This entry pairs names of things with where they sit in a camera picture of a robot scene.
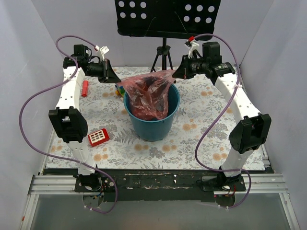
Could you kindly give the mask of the teal plastic trash bin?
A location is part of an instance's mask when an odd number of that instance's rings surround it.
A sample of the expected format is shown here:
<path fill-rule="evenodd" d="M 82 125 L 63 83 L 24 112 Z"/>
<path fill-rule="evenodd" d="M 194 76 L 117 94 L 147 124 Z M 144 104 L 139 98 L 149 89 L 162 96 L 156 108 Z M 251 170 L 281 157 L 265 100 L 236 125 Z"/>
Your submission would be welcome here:
<path fill-rule="evenodd" d="M 170 132 L 175 113 L 179 109 L 180 94 L 175 85 L 169 87 L 166 103 L 163 104 L 168 108 L 164 112 L 143 112 L 140 108 L 134 108 L 127 93 L 124 94 L 123 102 L 136 134 L 145 141 L 154 142 L 163 140 Z"/>

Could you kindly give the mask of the red plastic trash bag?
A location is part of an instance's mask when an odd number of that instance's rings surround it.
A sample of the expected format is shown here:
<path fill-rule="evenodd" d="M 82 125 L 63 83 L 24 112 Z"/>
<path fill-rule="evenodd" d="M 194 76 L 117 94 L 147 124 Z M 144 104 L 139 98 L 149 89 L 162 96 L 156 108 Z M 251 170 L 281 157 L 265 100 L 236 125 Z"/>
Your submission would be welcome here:
<path fill-rule="evenodd" d="M 164 112 L 168 108 L 163 105 L 167 100 L 168 89 L 175 81 L 172 77 L 174 72 L 169 69 L 136 75 L 123 79 L 118 85 L 123 86 L 134 108 L 140 108 L 143 112 Z"/>

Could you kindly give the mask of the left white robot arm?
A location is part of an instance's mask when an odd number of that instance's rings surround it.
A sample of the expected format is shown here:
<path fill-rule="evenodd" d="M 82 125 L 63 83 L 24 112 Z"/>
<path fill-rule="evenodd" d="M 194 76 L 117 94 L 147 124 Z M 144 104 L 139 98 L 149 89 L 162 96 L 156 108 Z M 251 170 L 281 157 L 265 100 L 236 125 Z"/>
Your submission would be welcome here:
<path fill-rule="evenodd" d="M 96 192 L 102 186 L 101 176 L 92 159 L 87 144 L 88 124 L 79 111 L 79 98 L 86 76 L 96 77 L 100 83 L 118 83 L 121 80 L 114 73 L 110 61 L 105 58 L 109 51 L 107 46 L 95 47 L 98 62 L 85 45 L 74 45 L 71 58 L 63 61 L 64 85 L 56 108 L 50 110 L 48 117 L 57 136 L 70 148 L 76 160 L 81 162 L 78 167 L 77 179 L 81 186 Z"/>

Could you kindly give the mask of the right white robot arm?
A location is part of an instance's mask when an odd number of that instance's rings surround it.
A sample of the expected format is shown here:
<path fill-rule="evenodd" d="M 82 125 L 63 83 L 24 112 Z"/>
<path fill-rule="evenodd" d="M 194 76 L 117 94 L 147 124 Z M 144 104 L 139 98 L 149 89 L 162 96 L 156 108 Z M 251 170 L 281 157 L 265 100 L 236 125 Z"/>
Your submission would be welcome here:
<path fill-rule="evenodd" d="M 203 43 L 201 55 L 195 39 L 186 41 L 186 46 L 189 52 L 182 57 L 173 77 L 189 80 L 197 74 L 204 74 L 225 98 L 236 121 L 229 135 L 231 148 L 225 162 L 216 170 L 216 177 L 202 182 L 209 191 L 215 188 L 226 191 L 243 181 L 243 166 L 248 157 L 265 143 L 272 119 L 252 104 L 239 84 L 239 72 L 229 62 L 222 61 L 218 42 Z"/>

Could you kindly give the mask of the red trash bag roll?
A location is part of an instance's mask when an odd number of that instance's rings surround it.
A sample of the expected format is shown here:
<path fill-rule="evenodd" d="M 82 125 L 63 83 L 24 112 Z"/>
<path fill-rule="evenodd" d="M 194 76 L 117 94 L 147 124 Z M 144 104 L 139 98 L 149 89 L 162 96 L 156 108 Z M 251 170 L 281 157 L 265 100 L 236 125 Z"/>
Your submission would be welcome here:
<path fill-rule="evenodd" d="M 89 89 L 89 81 L 84 80 L 82 85 L 82 92 L 81 96 L 86 97 L 88 95 L 88 89 Z"/>

